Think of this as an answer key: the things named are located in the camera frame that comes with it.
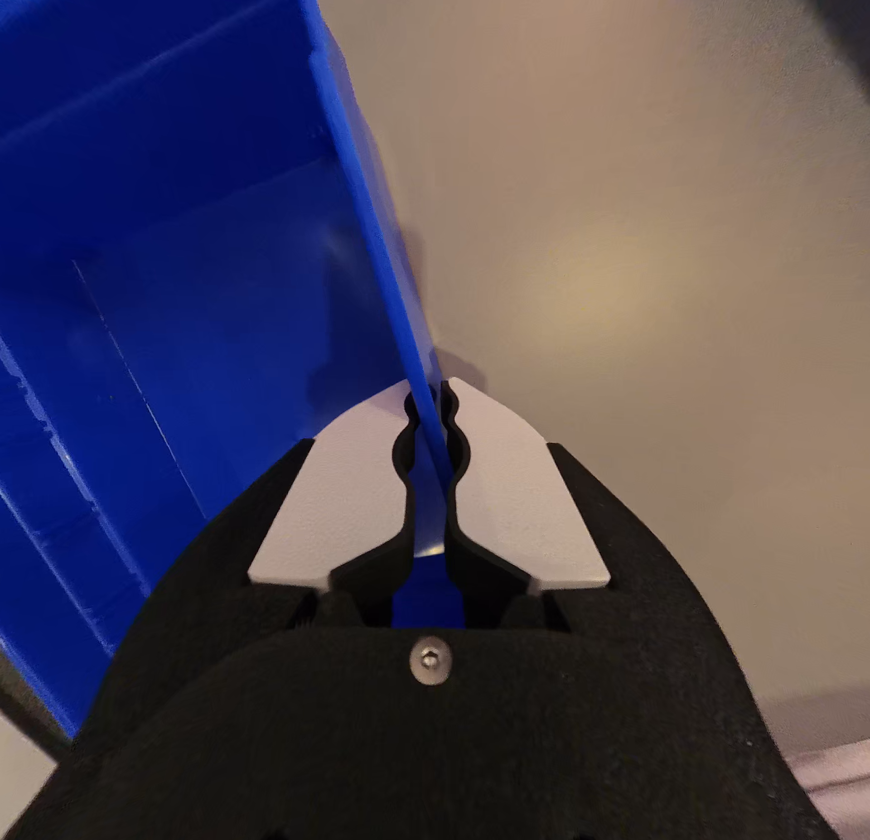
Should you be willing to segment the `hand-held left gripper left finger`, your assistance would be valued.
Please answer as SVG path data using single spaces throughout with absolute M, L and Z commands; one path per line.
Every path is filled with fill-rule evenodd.
M 414 554 L 417 411 L 407 381 L 319 432 L 248 568 L 254 584 L 394 592 Z

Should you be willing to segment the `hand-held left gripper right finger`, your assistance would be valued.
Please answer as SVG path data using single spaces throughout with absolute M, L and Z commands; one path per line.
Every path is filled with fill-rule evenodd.
M 442 415 L 454 468 L 445 551 L 465 595 L 601 589 L 611 574 L 545 438 L 452 377 Z

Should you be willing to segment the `blue plastic bin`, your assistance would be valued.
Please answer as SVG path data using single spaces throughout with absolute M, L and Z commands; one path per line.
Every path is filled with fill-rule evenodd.
M 301 439 L 441 370 L 318 0 L 1 0 L 2 647 L 75 737 Z

